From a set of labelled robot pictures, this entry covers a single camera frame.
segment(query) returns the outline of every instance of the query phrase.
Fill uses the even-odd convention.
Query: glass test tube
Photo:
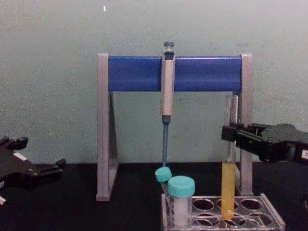
[[[238,96],[227,97],[228,124],[236,124],[238,119]],[[235,142],[228,142],[227,152],[222,157],[221,175],[221,215],[224,219],[231,219],[234,213],[235,197]]]

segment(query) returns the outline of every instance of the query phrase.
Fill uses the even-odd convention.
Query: white label
[[[20,153],[14,153],[13,154],[14,156],[16,156],[16,157],[18,157],[19,159],[21,159],[21,160],[27,160],[27,158],[25,158],[23,155],[21,155]]]
[[[308,150],[304,150],[304,149],[303,149],[302,158],[308,160]]]

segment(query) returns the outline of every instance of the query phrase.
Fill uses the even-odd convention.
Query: white tube
[[[173,198],[173,218],[175,226],[188,226],[190,214],[188,209],[189,198]]]

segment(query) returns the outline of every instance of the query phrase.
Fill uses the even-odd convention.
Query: black tabletop
[[[173,175],[195,180],[195,195],[220,195],[221,163],[170,164]],[[8,188],[0,207],[0,231],[158,231],[161,188],[158,164],[122,164],[110,202],[97,203],[96,165],[67,165],[60,182],[27,191]],[[288,231],[308,231],[303,192],[308,167],[295,163],[254,163],[255,195],[264,193]]]

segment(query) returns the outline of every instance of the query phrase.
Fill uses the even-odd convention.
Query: yellow liquid
[[[221,215],[231,219],[234,212],[235,163],[222,163],[221,179]]]

